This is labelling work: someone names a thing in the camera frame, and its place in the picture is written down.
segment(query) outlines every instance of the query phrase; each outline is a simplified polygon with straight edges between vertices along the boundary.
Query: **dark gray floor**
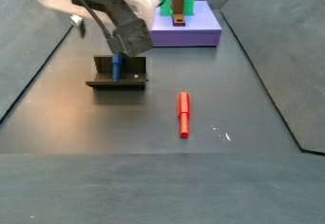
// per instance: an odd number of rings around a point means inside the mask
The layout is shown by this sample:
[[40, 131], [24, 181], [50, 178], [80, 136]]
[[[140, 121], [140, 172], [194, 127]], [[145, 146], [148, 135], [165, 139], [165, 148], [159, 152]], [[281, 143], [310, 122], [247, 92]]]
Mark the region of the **dark gray floor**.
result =
[[325, 161], [306, 155], [2, 155], [12, 223], [322, 224]]
[[[144, 91], [95, 91], [97, 27], [71, 32], [0, 125], [1, 153], [298, 152], [235, 37], [218, 16], [215, 47], [153, 48]], [[178, 135], [176, 95], [191, 96], [191, 135]]]
[[67, 14], [37, 0], [0, 0], [0, 14], [1, 121], [71, 25]]
[[230, 0], [222, 12], [294, 137], [325, 153], [325, 0]]

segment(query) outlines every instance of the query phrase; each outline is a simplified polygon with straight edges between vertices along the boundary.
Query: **purple platform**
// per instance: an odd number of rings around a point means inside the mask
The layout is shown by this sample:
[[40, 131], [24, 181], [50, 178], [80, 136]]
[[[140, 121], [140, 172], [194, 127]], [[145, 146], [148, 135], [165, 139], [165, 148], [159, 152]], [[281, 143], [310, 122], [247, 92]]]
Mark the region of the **purple platform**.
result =
[[195, 1], [194, 15], [186, 16], [186, 22], [184, 27], [174, 27], [171, 17], [160, 16], [156, 8], [151, 30], [153, 47], [218, 46], [222, 28], [206, 1]]

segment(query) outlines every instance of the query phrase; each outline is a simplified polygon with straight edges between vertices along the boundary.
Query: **gray table surface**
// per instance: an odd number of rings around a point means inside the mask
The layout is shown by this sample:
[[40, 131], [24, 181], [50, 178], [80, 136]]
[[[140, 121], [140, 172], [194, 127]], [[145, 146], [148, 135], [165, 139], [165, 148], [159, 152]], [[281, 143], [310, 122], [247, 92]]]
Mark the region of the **gray table surface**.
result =
[[[97, 26], [73, 30], [0, 125], [2, 153], [298, 152], [222, 17], [215, 47], [147, 52], [144, 91], [97, 91], [92, 55], [111, 54]], [[191, 134], [179, 138], [176, 95], [191, 97]]]
[[153, 48], [144, 91], [84, 85], [109, 52], [93, 24], [69, 33], [0, 125], [1, 222], [323, 223], [323, 158], [298, 152], [215, 14], [219, 47]]

